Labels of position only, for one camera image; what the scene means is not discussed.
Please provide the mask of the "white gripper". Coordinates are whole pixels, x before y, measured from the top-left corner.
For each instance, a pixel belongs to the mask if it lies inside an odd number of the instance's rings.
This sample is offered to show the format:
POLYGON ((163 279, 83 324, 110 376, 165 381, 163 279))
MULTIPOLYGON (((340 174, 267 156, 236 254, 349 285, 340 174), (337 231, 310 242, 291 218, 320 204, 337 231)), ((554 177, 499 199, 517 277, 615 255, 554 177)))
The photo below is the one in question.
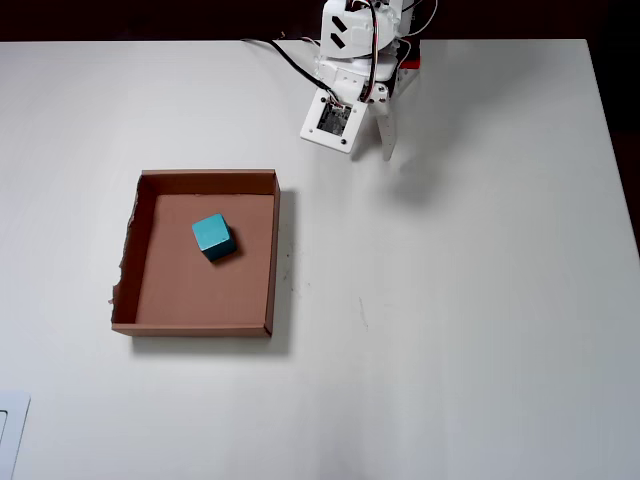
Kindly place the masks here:
POLYGON ((390 54, 381 54, 376 65, 373 87, 369 89, 371 59, 334 59, 326 56, 315 58, 315 74, 336 94, 342 104, 376 102, 372 108, 379 129, 382 158, 389 161, 397 142, 397 122, 392 102, 385 98, 395 83, 398 60, 390 54))

